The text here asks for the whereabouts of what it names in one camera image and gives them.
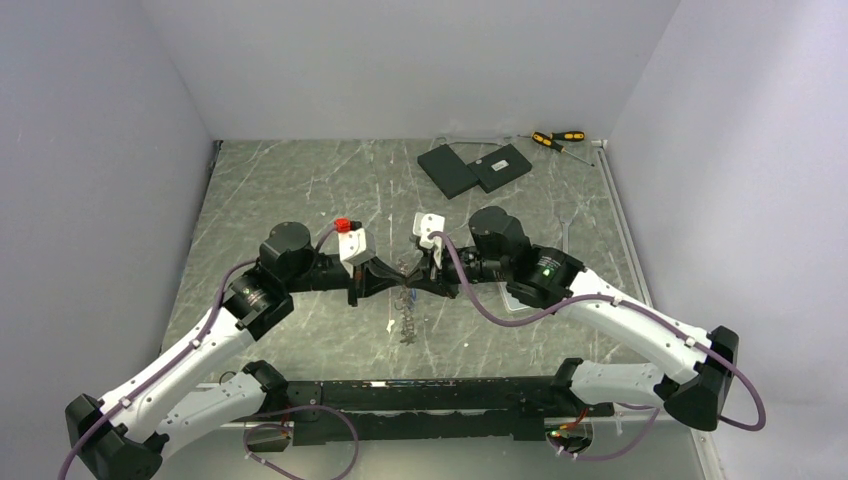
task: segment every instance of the screwdriver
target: screwdriver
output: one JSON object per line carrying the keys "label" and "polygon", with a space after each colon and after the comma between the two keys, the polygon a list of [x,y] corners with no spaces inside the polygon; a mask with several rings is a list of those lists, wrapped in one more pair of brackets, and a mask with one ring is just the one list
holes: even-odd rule
{"label": "screwdriver", "polygon": [[[565,135],[566,133],[582,133],[582,132],[565,132],[565,133],[562,133],[562,134],[554,134],[554,135]],[[538,143],[539,145],[548,147],[552,150],[556,150],[557,152],[567,153],[567,154],[571,155],[572,157],[576,158],[577,160],[580,160],[581,162],[585,163],[586,165],[589,165],[590,167],[595,166],[593,163],[589,163],[586,160],[578,157],[577,155],[569,152],[568,150],[565,149],[565,147],[563,145],[556,143],[553,140],[553,138],[545,135],[544,133],[533,132],[533,135],[530,138],[532,138],[533,141]]]}
{"label": "screwdriver", "polygon": [[586,140],[586,134],[579,131],[552,133],[551,140],[565,140],[566,142],[582,142]]}

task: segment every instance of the red connector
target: red connector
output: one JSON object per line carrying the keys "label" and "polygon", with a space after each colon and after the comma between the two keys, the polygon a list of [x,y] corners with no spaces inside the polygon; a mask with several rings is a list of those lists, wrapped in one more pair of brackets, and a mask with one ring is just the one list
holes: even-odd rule
{"label": "red connector", "polygon": [[336,224],[336,231],[338,233],[347,233],[351,230],[351,223],[347,218],[337,218],[334,223]]}

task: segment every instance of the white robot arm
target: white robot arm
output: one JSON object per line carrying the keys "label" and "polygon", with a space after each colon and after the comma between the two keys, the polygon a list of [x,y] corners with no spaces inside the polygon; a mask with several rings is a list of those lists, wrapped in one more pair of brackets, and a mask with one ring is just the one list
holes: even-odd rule
{"label": "white robot arm", "polygon": [[[573,318],[630,346],[649,363],[566,359],[551,384],[558,402],[581,408],[604,402],[663,406],[689,426],[715,428],[730,381],[739,376],[733,366],[738,338],[732,331],[719,327],[708,333],[650,309],[579,260],[531,245],[520,223],[497,207],[469,220],[474,247],[457,250],[440,232],[443,226],[438,215],[416,216],[413,232],[423,256],[411,273],[401,275],[376,258],[373,236],[357,222],[340,219],[319,240],[318,249],[336,232],[340,255],[319,253],[301,224],[277,225],[259,258],[228,272],[214,306],[173,347],[99,399],[81,395],[68,405],[74,449],[60,478],[74,456],[98,479],[151,478],[164,459],[223,423],[287,406],[288,382],[264,362],[249,364],[216,388],[194,390],[291,313],[291,293],[314,290],[346,289],[348,303],[356,306],[358,299],[393,286],[453,298],[461,285],[486,318],[504,326],[526,325],[552,313]],[[226,288],[235,268],[248,265],[252,268]],[[519,300],[545,310],[517,322],[486,312],[469,284],[503,280]]]}

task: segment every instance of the white enclosure wall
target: white enclosure wall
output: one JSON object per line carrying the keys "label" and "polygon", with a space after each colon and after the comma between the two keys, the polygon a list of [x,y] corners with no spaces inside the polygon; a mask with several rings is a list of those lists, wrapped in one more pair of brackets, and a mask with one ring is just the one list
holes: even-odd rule
{"label": "white enclosure wall", "polygon": [[143,0],[213,137],[606,137],[679,0]]}
{"label": "white enclosure wall", "polygon": [[656,303],[735,329],[767,402],[716,433],[732,479],[848,475],[846,25],[840,0],[684,0],[610,137]]}
{"label": "white enclosure wall", "polygon": [[[68,402],[156,357],[212,143],[137,1],[11,3],[0,9],[0,478],[46,479],[69,450]],[[91,478],[79,461],[72,472]]]}

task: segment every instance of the black cable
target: black cable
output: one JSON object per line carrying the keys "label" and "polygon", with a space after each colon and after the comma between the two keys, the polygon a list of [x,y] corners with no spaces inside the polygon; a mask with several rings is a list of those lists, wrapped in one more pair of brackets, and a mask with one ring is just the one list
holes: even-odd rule
{"label": "black cable", "polygon": [[318,237],[318,243],[315,244],[315,254],[312,256],[312,264],[309,265],[309,270],[307,270],[304,275],[312,273],[312,270],[315,269],[315,265],[318,264],[318,255],[321,253],[321,248],[324,246],[324,243],[327,242],[327,239],[330,238],[330,235],[332,235],[335,231],[336,224],[333,222],[325,228],[323,232],[321,232],[321,235]]}
{"label": "black cable", "polygon": [[236,376],[236,372],[232,370],[227,370],[226,372],[222,373],[220,377],[218,377],[218,385],[224,383],[224,376],[228,373],[232,373],[234,377]]}

